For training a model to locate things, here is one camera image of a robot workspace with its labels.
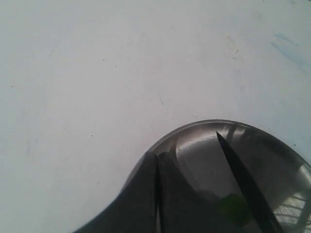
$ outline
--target blue ink mark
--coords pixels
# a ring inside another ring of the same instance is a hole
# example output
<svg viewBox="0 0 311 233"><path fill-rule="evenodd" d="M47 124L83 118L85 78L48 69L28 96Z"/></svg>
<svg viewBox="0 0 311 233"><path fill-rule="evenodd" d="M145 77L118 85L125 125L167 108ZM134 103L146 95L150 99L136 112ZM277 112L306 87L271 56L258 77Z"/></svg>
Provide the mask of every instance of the blue ink mark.
<svg viewBox="0 0 311 233"><path fill-rule="evenodd" d="M274 34L274 36L276 36L277 38L280 38L282 40L285 40L287 42L290 42L292 43L293 45L296 45L298 46L295 42L293 42L291 39L289 39L286 35L284 35L283 33L277 33L277 34Z"/></svg>
<svg viewBox="0 0 311 233"><path fill-rule="evenodd" d="M292 61L296 64L301 71L306 73L304 67L311 70L311 63L306 62L298 52L294 51L293 49L289 49L289 47L278 44L276 42L271 42L271 45L276 48L280 53L282 53L287 59Z"/></svg>
<svg viewBox="0 0 311 233"><path fill-rule="evenodd" d="M289 60L294 62L298 66L302 66L305 62L301 59L301 57L297 56L294 52L290 51L286 46L279 45L276 42L271 42L271 45L276 48L280 53L282 53Z"/></svg>

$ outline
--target black plastic object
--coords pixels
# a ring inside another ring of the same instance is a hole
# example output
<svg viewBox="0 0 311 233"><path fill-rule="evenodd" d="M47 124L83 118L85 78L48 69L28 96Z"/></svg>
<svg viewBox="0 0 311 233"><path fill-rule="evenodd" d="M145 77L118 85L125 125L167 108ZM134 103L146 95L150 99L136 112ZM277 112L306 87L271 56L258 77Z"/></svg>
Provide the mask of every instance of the black plastic object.
<svg viewBox="0 0 311 233"><path fill-rule="evenodd" d="M217 133L217 138L233 176L261 231L263 233L283 233L284 231L270 209L264 195L238 155L219 133Z"/></svg>
<svg viewBox="0 0 311 233"><path fill-rule="evenodd" d="M157 208L157 156L147 152L119 196L75 233L154 233Z"/></svg>
<svg viewBox="0 0 311 233"><path fill-rule="evenodd" d="M180 172L176 154L159 155L162 233L245 233L199 196Z"/></svg>

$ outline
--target black blade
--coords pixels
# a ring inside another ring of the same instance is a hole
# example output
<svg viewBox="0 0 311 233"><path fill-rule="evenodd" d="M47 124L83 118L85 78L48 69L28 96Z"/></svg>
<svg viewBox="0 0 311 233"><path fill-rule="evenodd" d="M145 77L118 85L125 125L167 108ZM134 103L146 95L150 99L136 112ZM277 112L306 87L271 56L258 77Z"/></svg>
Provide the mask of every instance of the black blade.
<svg viewBox="0 0 311 233"><path fill-rule="evenodd" d="M216 134L233 176L261 231L263 233L283 233L282 227L247 168L226 140L218 132Z"/></svg>

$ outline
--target dark mark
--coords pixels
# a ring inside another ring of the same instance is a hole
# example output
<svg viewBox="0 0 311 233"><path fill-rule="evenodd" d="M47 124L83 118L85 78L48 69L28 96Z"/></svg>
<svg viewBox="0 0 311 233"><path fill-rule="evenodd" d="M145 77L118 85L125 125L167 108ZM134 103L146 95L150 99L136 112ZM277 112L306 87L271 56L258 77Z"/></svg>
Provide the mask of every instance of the dark mark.
<svg viewBox="0 0 311 233"><path fill-rule="evenodd" d="M228 37L228 39L231 40L231 42L234 44L234 41L233 41L229 36L227 36L227 37Z"/></svg>
<svg viewBox="0 0 311 233"><path fill-rule="evenodd" d="M163 105L163 101L162 101L162 98L161 98L161 96L159 95L159 97L160 97L160 101L161 101L161 104Z"/></svg>

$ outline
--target black pointed tip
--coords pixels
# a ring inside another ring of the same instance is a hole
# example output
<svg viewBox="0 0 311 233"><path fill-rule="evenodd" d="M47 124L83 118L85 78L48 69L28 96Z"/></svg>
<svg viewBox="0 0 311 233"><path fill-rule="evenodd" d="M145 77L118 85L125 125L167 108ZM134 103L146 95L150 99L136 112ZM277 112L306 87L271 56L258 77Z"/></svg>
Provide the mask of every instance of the black pointed tip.
<svg viewBox="0 0 311 233"><path fill-rule="evenodd" d="M217 134L217 138L218 138L218 141L219 141L219 142L221 142L221 141L224 140L224 138L220 135L220 133L218 133L218 132L216 131L216 134Z"/></svg>

